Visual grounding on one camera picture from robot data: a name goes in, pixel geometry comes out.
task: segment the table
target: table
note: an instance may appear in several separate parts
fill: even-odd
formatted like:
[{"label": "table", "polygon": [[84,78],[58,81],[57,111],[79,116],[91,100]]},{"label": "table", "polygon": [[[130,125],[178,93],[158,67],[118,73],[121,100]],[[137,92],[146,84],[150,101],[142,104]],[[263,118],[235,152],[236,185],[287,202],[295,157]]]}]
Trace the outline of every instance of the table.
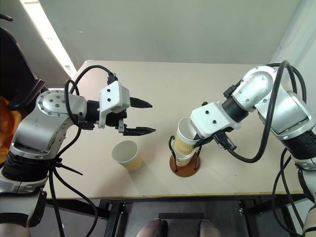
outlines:
[{"label": "table", "polygon": [[[63,164],[84,175],[58,169],[60,175],[89,198],[103,198],[120,206],[127,198],[138,200],[175,200],[177,198],[232,198],[255,200],[261,195],[270,195],[274,179],[279,171],[279,157],[283,145],[272,134],[266,152],[254,164],[243,163],[221,150],[215,142],[203,147],[201,167],[191,177],[181,178],[169,167],[171,156],[168,140],[174,135],[182,117],[201,106],[203,101],[224,101],[223,92],[235,84],[255,65],[235,64],[185,64],[154,62],[86,61],[77,75],[90,65],[103,65],[117,74],[119,81],[130,91],[130,96],[150,102],[152,109],[129,108],[124,122],[128,127],[147,126],[156,132],[140,137],[122,136],[112,127],[82,131],[79,140],[63,155]],[[80,95],[87,100],[98,100],[98,92],[107,85],[107,73],[101,69],[89,71],[80,81]],[[250,114],[241,129],[229,134],[237,145],[237,152],[252,158],[258,151],[263,131],[256,112]],[[71,127],[63,145],[68,144],[77,131]],[[111,157],[112,148],[120,141],[133,140],[143,158],[142,167],[127,172]],[[285,171],[289,189],[296,199],[301,199],[302,190],[293,163]],[[48,184],[45,190],[50,197]],[[60,200],[79,196],[55,181],[55,190]],[[284,194],[281,183],[278,194]]]}]

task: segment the brown round base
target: brown round base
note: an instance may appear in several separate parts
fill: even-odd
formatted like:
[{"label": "brown round base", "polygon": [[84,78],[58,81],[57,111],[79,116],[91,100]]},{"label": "brown round base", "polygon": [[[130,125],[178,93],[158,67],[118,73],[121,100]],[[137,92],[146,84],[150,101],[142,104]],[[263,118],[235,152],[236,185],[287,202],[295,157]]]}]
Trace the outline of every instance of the brown round base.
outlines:
[{"label": "brown round base", "polygon": [[198,158],[198,155],[195,152],[192,159],[190,160],[190,162],[186,166],[177,166],[177,169],[178,169],[177,172],[174,172],[175,167],[174,167],[173,156],[170,157],[169,165],[170,165],[170,168],[174,174],[176,174],[180,177],[190,177],[190,176],[194,175],[195,173],[197,173],[199,167],[201,166],[201,159],[198,159],[197,169],[194,170],[194,166],[196,164],[197,158]]}]

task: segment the white paper cup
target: white paper cup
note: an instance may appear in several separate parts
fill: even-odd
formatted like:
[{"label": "white paper cup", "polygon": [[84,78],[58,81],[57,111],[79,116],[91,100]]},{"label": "white paper cup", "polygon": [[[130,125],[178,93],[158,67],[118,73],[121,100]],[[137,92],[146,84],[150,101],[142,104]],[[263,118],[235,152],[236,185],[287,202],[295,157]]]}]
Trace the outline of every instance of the white paper cup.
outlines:
[{"label": "white paper cup", "polygon": [[186,166],[190,162],[190,160],[192,159],[194,152],[195,152],[195,149],[193,149],[193,151],[190,154],[184,155],[184,154],[178,153],[174,149],[174,146],[175,146],[175,141],[173,140],[171,142],[171,147],[173,148],[175,155],[176,155],[177,166]]},{"label": "white paper cup", "polygon": [[190,154],[194,150],[193,146],[198,142],[198,140],[194,140],[197,132],[190,122],[190,117],[184,117],[178,123],[175,149],[184,155]]},{"label": "white paper cup", "polygon": [[133,141],[123,141],[112,149],[112,157],[129,171],[134,171],[142,166],[137,144]]}]

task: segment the stacked paper cups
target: stacked paper cups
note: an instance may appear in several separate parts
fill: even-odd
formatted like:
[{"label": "stacked paper cups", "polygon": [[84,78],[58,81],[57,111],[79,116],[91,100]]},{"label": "stacked paper cups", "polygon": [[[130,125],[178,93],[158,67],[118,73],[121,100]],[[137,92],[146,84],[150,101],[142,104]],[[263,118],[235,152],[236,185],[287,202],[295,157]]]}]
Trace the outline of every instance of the stacked paper cups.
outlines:
[{"label": "stacked paper cups", "polygon": [[171,143],[175,150],[178,166],[186,166],[194,155],[194,145],[198,140],[194,140],[197,132],[191,125],[189,117],[182,118],[178,123],[178,130],[175,141]]}]

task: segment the white wall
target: white wall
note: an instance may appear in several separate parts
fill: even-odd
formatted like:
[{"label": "white wall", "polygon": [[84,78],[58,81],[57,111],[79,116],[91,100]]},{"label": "white wall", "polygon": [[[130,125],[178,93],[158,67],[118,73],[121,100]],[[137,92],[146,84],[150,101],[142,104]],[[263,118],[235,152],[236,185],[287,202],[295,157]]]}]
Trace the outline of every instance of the white wall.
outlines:
[{"label": "white wall", "polygon": [[316,111],[316,1],[303,0],[297,8],[272,62],[289,61],[302,74],[307,104]]}]

